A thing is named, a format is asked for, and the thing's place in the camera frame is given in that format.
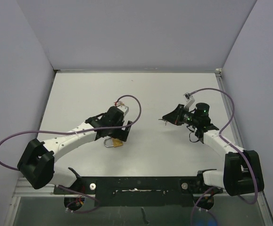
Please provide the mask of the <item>brass padlock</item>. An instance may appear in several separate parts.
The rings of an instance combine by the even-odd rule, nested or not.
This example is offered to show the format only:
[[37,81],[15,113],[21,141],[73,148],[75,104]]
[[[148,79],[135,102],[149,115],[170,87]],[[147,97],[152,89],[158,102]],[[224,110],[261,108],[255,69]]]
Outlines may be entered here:
[[123,141],[121,141],[119,139],[112,138],[112,137],[104,140],[104,146],[106,148],[121,147],[123,145],[124,145]]

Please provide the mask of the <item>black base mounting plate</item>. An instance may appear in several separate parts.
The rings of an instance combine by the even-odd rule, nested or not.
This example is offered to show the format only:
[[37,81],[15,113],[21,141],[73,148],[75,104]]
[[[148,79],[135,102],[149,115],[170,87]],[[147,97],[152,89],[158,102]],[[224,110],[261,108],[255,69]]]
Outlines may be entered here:
[[84,176],[73,183],[54,183],[54,194],[64,194],[71,212],[88,213],[101,207],[192,207],[195,195],[222,193],[197,176]]

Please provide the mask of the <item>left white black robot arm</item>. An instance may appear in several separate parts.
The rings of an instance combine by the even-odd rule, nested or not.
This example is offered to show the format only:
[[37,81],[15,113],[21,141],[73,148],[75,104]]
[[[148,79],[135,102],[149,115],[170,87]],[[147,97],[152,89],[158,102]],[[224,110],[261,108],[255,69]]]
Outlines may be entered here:
[[72,168],[62,169],[55,163],[70,151],[102,137],[126,141],[129,128],[122,129],[129,108],[124,105],[112,106],[102,116],[88,118],[69,132],[69,135],[39,141],[33,139],[25,148],[17,168],[34,189],[47,184],[61,185],[74,194],[80,191],[81,181]]

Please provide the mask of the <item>aluminium frame rail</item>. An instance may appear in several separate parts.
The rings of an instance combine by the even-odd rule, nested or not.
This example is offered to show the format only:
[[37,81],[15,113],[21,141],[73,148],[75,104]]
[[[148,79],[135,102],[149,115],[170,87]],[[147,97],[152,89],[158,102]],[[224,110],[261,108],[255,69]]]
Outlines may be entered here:
[[[216,80],[217,80],[219,89],[226,92],[225,87],[224,87],[224,83],[223,83],[222,68],[218,68],[215,70],[215,76],[216,76]],[[232,105],[231,105],[230,99],[225,94],[221,94],[221,96],[223,99],[223,103],[224,103],[228,118],[230,118],[232,115]],[[231,127],[234,141],[236,142],[236,144],[238,146],[244,147],[244,144],[243,144],[243,141],[241,138],[241,134],[240,134],[240,130],[238,128],[237,122],[234,117],[230,123],[230,127]],[[259,193],[258,198],[257,198],[257,204],[260,208],[263,222],[265,223],[265,225],[266,226],[273,226],[273,216],[272,216],[271,211],[269,209],[269,205],[268,205],[264,191]]]

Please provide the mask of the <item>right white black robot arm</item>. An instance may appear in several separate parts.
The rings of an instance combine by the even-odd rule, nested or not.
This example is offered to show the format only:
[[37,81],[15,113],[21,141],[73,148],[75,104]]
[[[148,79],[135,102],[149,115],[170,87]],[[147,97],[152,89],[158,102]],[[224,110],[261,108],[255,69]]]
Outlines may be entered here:
[[215,186],[225,189],[231,196],[263,191],[265,185],[258,153],[245,150],[220,135],[219,128],[209,118],[209,108],[206,103],[197,103],[195,109],[189,111],[179,104],[162,116],[162,120],[173,125],[192,127],[198,141],[212,148],[224,161],[221,170],[203,170],[202,177],[195,181],[196,189],[205,193]]

